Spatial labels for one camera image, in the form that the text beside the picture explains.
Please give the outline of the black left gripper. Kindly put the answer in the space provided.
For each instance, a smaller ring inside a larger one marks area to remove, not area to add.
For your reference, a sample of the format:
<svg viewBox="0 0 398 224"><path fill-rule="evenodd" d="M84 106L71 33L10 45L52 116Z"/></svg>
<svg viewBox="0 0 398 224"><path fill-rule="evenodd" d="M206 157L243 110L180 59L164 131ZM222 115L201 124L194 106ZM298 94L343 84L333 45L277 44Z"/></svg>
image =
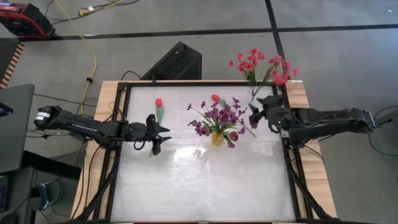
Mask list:
<svg viewBox="0 0 398 224"><path fill-rule="evenodd" d="M157 156L161 152L160 145L171 139L171 137L156 137L156 134L166 133L170 130L162 127L150 114L146 118L146 125L143 123L130 123L126 126L126 142L152 141L152 154Z"/></svg>

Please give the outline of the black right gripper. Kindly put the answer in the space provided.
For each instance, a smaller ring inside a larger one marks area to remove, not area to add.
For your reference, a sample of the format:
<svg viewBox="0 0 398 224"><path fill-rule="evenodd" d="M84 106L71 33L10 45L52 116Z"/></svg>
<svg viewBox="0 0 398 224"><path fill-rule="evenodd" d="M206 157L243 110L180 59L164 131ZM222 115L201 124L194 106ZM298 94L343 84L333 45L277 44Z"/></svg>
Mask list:
<svg viewBox="0 0 398 224"><path fill-rule="evenodd" d="M281 107L284 98L282 95L266 96L257 98L257 101L263 106L263 111L255 106L250 106L252 115L249 116L249 124L257 125L265 117L268 120L268 127L273 133L280 133L280 130L288 131L292 127L293 116L290 110Z"/></svg>

